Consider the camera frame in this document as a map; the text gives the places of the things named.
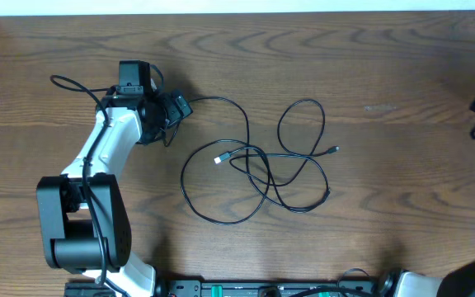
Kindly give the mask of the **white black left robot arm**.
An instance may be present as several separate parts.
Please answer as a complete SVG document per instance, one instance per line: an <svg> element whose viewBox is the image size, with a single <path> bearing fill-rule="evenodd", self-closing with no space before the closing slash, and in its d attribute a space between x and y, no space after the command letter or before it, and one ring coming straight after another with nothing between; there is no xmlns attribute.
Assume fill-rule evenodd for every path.
<svg viewBox="0 0 475 297"><path fill-rule="evenodd" d="M183 94L166 92L159 68L119 63L119 82L96 98L96 123L77 157L36 187L45 260L54 269L94 280L68 285L76 296L167 296L167 282L132 250L129 218L118 181L135 145L169 146L192 109Z"/></svg>

